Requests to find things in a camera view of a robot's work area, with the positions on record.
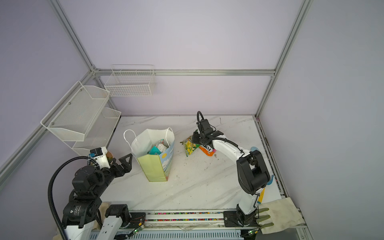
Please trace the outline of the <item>red Fox's fruits candy bag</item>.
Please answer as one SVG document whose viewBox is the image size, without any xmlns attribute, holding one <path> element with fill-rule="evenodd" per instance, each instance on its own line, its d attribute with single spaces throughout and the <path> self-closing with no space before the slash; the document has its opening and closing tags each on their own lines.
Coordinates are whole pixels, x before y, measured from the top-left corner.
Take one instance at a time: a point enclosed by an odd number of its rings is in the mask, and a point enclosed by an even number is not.
<svg viewBox="0 0 384 240">
<path fill-rule="evenodd" d="M 211 157 L 216 153 L 216 150 L 211 148 L 210 146 L 200 145 L 199 149 L 203 151 L 204 154 Z"/>
</svg>

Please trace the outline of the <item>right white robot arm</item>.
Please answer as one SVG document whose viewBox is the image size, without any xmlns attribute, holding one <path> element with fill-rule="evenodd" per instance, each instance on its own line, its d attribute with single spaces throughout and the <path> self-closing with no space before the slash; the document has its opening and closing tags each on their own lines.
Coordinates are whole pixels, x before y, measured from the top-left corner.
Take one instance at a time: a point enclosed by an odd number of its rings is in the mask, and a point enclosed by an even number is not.
<svg viewBox="0 0 384 240">
<path fill-rule="evenodd" d="M 197 119 L 198 129 L 192 135 L 192 143 L 210 147 L 234 161 L 237 167 L 238 182 L 243 190 L 236 206 L 235 224 L 250 226 L 256 219 L 258 206 L 262 202 L 265 188 L 271 181 L 266 161 L 257 149 L 246 150 L 216 130 L 207 119 Z"/>
</svg>

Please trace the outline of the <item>teal snack pack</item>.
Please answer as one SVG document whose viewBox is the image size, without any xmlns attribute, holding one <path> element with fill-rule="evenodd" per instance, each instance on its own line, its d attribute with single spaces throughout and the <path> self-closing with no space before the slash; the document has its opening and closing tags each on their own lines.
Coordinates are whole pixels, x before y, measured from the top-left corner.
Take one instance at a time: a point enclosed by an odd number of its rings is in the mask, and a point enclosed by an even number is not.
<svg viewBox="0 0 384 240">
<path fill-rule="evenodd" d="M 156 146 L 153 146 L 148 152 L 149 155 L 161 155 L 162 152 Z"/>
<path fill-rule="evenodd" d="M 160 153 L 163 153 L 169 148 L 169 143 L 166 140 L 161 139 L 155 144 L 155 147 L 160 151 Z"/>
</svg>

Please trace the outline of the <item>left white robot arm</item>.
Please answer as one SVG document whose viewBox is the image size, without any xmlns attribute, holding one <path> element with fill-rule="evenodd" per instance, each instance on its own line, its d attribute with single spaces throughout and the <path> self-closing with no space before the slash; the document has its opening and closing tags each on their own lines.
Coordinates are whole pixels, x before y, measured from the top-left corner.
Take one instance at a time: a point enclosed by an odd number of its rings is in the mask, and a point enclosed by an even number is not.
<svg viewBox="0 0 384 240">
<path fill-rule="evenodd" d="M 132 158 L 132 154 L 121 157 L 119 158 L 120 164 L 116 163 L 116 159 L 112 159 L 111 162 L 107 162 L 110 164 L 110 168 L 102 169 L 95 165 L 80 168 L 75 173 L 74 189 L 71 192 L 69 203 L 63 211 L 62 219 L 59 218 L 53 198 L 53 186 L 56 177 L 69 163 L 76 160 L 89 162 L 95 162 L 95 160 L 87 156 L 75 157 L 64 162 L 54 172 L 48 185 L 48 203 L 63 240 L 69 239 L 69 235 L 65 232 L 67 226 L 78 226 L 83 229 L 86 224 L 97 219 L 98 209 L 102 203 L 101 195 L 115 178 L 122 177 L 132 170 Z"/>
</svg>

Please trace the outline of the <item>floral paper gift bag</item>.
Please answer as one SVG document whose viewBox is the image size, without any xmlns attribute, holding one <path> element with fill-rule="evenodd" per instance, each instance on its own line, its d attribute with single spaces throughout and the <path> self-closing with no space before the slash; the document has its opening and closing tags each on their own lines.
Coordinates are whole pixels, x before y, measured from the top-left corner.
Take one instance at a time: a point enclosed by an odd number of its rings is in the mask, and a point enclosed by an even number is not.
<svg viewBox="0 0 384 240">
<path fill-rule="evenodd" d="M 139 135 L 128 129 L 124 131 L 123 137 L 148 181 L 166 182 L 169 178 L 175 147 L 175 134 L 172 128 L 146 129 Z M 161 155 L 149 155 L 150 149 L 161 139 L 169 143 L 169 148 Z"/>
</svg>

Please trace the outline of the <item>green Fox's spring tea bag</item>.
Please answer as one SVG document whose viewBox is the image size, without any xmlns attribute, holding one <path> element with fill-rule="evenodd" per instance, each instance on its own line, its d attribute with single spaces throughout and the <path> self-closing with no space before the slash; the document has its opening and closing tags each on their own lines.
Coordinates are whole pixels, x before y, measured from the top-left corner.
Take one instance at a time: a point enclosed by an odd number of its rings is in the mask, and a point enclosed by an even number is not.
<svg viewBox="0 0 384 240">
<path fill-rule="evenodd" d="M 193 136 L 191 135 L 181 142 L 181 144 L 184 146 L 186 157 L 190 156 L 195 150 L 200 147 L 199 144 L 193 143 L 192 138 Z"/>
</svg>

